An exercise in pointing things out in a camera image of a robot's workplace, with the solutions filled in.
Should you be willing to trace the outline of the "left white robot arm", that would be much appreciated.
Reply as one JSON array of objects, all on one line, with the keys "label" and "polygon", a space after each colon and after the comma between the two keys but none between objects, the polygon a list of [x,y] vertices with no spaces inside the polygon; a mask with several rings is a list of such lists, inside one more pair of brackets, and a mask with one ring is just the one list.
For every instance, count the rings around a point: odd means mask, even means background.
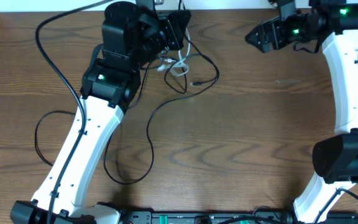
[{"label": "left white robot arm", "polygon": [[75,93],[75,120],[48,176],[30,201],[17,201],[14,223],[118,223],[120,212],[85,200],[101,154],[140,87],[140,70],[183,47],[190,11],[157,12],[155,1],[118,1],[104,12],[97,45]]}]

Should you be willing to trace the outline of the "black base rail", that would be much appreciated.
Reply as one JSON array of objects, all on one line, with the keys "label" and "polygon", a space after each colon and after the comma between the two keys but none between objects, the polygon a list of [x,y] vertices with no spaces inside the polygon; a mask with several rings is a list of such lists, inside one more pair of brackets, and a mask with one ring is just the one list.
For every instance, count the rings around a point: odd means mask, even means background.
[{"label": "black base rail", "polygon": [[197,224],[197,223],[298,223],[295,214],[267,207],[253,212],[153,212],[151,210],[121,212],[119,224]]}]

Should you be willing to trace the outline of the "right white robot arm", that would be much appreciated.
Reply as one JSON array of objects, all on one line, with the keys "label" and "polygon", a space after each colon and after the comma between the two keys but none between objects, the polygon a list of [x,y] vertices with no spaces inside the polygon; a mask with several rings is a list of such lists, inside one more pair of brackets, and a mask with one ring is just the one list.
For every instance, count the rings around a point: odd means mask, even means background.
[{"label": "right white robot arm", "polygon": [[248,44],[266,53],[292,45],[302,51],[316,42],[315,51],[326,57],[334,93],[334,136],[314,145],[314,174],[294,199],[280,223],[358,223],[351,213],[331,213],[333,205],[358,184],[358,3],[309,3],[300,13],[294,0],[277,1],[279,15],[252,29]]}]

